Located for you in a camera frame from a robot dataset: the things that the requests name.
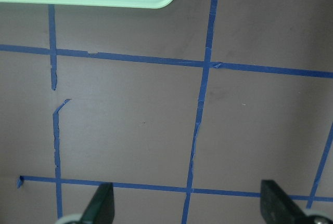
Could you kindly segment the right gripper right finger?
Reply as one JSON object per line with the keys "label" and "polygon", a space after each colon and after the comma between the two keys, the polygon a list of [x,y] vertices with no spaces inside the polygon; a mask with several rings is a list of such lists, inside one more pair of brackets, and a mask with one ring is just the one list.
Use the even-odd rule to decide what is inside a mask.
{"label": "right gripper right finger", "polygon": [[266,223],[332,223],[321,214],[303,211],[274,180],[262,180],[260,213]]}

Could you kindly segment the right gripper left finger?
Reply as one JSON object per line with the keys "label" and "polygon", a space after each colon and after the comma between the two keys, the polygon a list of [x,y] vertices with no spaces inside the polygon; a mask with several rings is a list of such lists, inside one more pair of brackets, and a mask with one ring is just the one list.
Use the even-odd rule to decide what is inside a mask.
{"label": "right gripper left finger", "polygon": [[98,186],[92,199],[82,214],[61,217],[56,223],[112,224],[115,217],[113,183]]}

